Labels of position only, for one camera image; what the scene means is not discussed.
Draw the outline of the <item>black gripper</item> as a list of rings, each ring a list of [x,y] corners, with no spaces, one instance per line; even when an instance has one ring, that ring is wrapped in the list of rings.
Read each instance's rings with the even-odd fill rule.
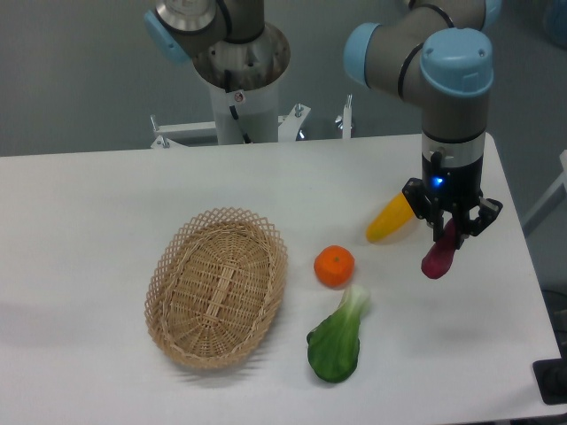
[[[402,194],[415,216],[427,221],[434,242],[444,235],[444,212],[452,213],[456,250],[500,214],[502,204],[485,198],[481,189],[484,151],[484,135],[464,142],[422,136],[422,177],[408,180]],[[470,210],[476,207],[478,216],[473,220]]]

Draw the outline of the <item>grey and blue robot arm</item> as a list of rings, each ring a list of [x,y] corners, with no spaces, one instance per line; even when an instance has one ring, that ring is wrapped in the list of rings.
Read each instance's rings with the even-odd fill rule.
[[[422,175],[403,195],[435,241],[455,248],[501,211],[481,189],[497,1],[412,1],[397,24],[359,25],[343,53],[359,84],[422,112]],[[144,25],[171,61],[190,61],[209,86],[221,144],[278,137],[277,85],[291,50],[261,1],[158,1]]]

